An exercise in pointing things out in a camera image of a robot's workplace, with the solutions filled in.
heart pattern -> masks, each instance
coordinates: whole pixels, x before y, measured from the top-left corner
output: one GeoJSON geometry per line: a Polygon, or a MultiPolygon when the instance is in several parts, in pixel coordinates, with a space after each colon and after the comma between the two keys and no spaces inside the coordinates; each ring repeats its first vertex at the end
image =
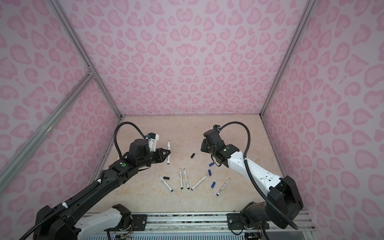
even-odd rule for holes
{"type": "Polygon", "coordinates": [[[54,207],[89,184],[116,121],[91,81],[0,195],[1,239],[20,238],[42,207],[54,207]]]}
{"type": "Polygon", "coordinates": [[[321,0],[266,112],[323,240],[384,238],[383,7],[321,0]]]}
{"type": "Polygon", "coordinates": [[[119,110],[135,115],[259,113],[305,3],[61,4],[119,110]]]}
{"type": "Polygon", "coordinates": [[[88,71],[44,1],[2,3],[0,172],[88,71]]]}

white marker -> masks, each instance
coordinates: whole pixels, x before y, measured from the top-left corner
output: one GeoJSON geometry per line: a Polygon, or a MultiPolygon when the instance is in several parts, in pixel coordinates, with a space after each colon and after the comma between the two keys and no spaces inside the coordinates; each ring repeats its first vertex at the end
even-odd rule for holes
{"type": "Polygon", "coordinates": [[[185,171],[185,169],[184,169],[184,178],[185,178],[185,183],[187,184],[187,189],[189,189],[189,182],[187,178],[187,172],[185,171]]]}
{"type": "Polygon", "coordinates": [[[173,192],[173,189],[170,187],[170,185],[164,180],[164,178],[162,178],[161,176],[159,176],[160,177],[160,180],[167,186],[167,188],[171,191],[171,192],[173,192]]]}
{"type": "Polygon", "coordinates": [[[180,171],[179,171],[179,176],[180,176],[180,188],[183,189],[183,176],[181,175],[181,168],[180,168],[180,171]]]}
{"type": "Polygon", "coordinates": [[[228,178],[228,180],[226,182],[224,182],[224,184],[221,186],[220,190],[216,193],[216,196],[220,195],[220,193],[223,191],[224,187],[228,184],[229,179],[230,178],[228,178]]]}
{"type": "Polygon", "coordinates": [[[200,179],[200,181],[198,181],[192,188],[191,190],[193,191],[205,178],[207,177],[207,175],[205,175],[202,179],[200,179]]]}
{"type": "Polygon", "coordinates": [[[170,159],[170,158],[169,158],[169,155],[168,155],[168,157],[167,157],[167,164],[169,164],[169,159],[170,159]]]}

robotic arm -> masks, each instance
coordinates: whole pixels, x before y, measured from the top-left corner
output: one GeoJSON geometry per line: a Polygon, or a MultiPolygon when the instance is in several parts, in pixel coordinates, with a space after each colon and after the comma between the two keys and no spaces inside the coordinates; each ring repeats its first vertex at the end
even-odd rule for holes
{"type": "MultiPolygon", "coordinates": [[[[249,130],[240,122],[231,123],[237,123],[246,128],[248,133],[246,153],[250,144],[249,130]]],[[[295,181],[289,176],[281,178],[274,175],[246,158],[245,154],[234,145],[226,145],[219,133],[231,123],[224,125],[222,128],[214,125],[213,129],[205,132],[201,151],[210,153],[211,157],[214,157],[219,163],[219,166],[224,164],[226,167],[242,174],[252,182],[259,194],[264,198],[265,202],[251,202],[240,211],[242,224],[246,228],[253,228],[258,222],[272,221],[280,228],[286,228],[289,224],[291,227],[298,229],[292,220],[303,209],[303,201],[295,181]]]]}
{"type": "Polygon", "coordinates": [[[91,217],[82,216],[105,195],[141,171],[139,168],[161,163],[170,154],[169,150],[156,149],[156,141],[159,140],[157,134],[150,133],[144,137],[131,143],[129,152],[102,171],[99,179],[81,192],[54,208],[45,206],[40,209],[36,225],[21,239],[26,239],[34,232],[34,240],[80,240],[104,229],[128,229],[132,223],[131,212],[121,204],[91,217]]]}

